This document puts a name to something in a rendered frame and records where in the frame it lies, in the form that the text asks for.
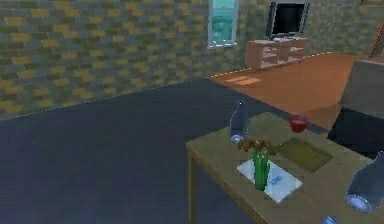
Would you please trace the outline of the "white framed window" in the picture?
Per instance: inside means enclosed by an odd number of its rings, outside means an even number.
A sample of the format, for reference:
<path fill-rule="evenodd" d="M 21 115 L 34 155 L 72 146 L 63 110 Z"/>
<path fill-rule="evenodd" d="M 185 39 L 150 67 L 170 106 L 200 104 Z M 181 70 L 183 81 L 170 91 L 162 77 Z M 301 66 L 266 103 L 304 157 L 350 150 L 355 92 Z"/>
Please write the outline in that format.
<path fill-rule="evenodd" d="M 208 49 L 237 45 L 239 0 L 209 0 Z"/>

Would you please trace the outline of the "black television set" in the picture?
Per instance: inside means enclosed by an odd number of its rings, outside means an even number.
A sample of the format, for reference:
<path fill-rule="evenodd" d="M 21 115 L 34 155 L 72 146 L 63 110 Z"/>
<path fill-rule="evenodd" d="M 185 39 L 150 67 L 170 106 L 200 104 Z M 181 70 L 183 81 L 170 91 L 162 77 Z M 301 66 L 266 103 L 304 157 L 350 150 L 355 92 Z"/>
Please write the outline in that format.
<path fill-rule="evenodd" d="M 269 40 L 284 38 L 304 32 L 309 2 L 272 2 L 269 7 L 266 36 Z"/>

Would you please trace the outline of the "olive wooden table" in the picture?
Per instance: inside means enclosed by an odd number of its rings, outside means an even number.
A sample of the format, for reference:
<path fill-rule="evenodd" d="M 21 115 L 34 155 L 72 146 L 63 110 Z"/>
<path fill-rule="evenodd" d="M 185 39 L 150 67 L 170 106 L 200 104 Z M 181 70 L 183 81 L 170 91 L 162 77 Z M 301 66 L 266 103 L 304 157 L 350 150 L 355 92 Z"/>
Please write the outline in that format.
<path fill-rule="evenodd" d="M 256 224 L 320 224 L 333 216 L 340 224 L 384 224 L 384 203 L 371 213 L 351 208 L 345 194 L 354 173 L 371 160 L 326 138 L 304 131 L 295 134 L 286 120 L 262 113 L 249 120 L 249 135 L 279 145 L 298 138 L 330 154 L 332 159 L 310 174 L 280 155 L 272 161 L 303 182 L 280 203 L 257 191 L 237 166 L 252 157 L 229 140 L 229 128 L 220 129 L 185 144 L 188 151 L 189 224 L 196 221 L 195 171 L 201 166 Z"/>

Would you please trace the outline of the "grey sofa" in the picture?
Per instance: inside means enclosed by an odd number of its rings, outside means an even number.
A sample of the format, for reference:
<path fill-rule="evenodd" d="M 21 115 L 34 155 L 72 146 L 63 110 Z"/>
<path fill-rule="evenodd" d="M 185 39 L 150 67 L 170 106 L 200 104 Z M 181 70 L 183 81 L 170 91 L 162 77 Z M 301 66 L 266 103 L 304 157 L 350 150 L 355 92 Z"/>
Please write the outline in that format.
<path fill-rule="evenodd" d="M 374 159 L 384 151 L 384 63 L 356 60 L 328 139 Z"/>

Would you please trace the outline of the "olive green flat mat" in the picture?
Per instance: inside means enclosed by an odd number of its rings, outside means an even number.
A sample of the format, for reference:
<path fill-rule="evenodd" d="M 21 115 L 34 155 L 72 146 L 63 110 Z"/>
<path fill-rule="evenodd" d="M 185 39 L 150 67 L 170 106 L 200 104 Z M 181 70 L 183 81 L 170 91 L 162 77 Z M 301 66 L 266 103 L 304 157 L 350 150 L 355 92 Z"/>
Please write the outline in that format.
<path fill-rule="evenodd" d="M 309 173 L 316 172 L 333 158 L 331 154 L 298 138 L 291 138 L 278 145 L 276 151 Z"/>

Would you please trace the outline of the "large grey vase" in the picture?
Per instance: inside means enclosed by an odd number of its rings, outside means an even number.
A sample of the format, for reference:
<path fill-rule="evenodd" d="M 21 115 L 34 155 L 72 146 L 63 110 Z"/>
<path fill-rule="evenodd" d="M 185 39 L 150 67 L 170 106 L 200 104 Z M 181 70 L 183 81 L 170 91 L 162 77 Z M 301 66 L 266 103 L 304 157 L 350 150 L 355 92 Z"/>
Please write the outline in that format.
<path fill-rule="evenodd" d="M 380 205 L 384 200 L 384 151 L 354 174 L 345 199 L 363 213 L 371 213 Z"/>

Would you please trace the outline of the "slim dark glass bottle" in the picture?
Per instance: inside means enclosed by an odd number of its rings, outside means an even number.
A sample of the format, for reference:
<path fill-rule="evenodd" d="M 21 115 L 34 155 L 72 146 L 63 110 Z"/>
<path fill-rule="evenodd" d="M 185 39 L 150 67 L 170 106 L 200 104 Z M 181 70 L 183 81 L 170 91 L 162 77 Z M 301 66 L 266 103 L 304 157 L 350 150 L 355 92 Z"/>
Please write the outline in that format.
<path fill-rule="evenodd" d="M 248 134 L 248 108 L 239 100 L 230 120 L 230 140 L 237 144 Z"/>

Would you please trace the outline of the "pale wooden television stand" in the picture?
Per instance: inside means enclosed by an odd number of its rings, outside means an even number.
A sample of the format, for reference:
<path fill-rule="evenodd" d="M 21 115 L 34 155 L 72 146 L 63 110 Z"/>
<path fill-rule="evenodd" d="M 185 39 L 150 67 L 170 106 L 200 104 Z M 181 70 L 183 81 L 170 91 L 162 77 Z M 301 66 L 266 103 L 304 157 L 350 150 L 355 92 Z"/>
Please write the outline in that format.
<path fill-rule="evenodd" d="M 245 51 L 245 66 L 252 69 L 300 63 L 304 58 L 307 38 L 290 37 L 276 40 L 249 41 Z"/>

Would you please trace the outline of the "brown wooden leaning frame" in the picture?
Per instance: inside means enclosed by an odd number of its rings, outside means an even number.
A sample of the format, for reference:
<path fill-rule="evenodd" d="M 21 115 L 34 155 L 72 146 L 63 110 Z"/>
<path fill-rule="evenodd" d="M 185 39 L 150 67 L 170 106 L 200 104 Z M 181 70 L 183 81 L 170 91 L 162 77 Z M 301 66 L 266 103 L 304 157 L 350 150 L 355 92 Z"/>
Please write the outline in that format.
<path fill-rule="evenodd" d="M 368 53 L 369 58 L 380 57 L 384 50 L 384 20 L 378 26 L 377 34 Z"/>

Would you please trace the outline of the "white flat paper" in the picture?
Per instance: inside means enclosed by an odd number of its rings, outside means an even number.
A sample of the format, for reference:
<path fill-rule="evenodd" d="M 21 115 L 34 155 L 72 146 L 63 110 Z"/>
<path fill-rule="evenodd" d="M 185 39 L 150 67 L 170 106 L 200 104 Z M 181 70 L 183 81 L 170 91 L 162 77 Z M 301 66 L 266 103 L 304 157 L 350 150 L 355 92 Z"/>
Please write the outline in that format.
<path fill-rule="evenodd" d="M 274 162 L 268 161 L 268 164 L 270 165 L 270 169 L 264 193 L 276 203 L 280 203 L 303 185 L 301 180 L 297 179 Z M 237 167 L 237 170 L 252 183 L 255 183 L 255 168 L 252 159 L 240 164 Z"/>

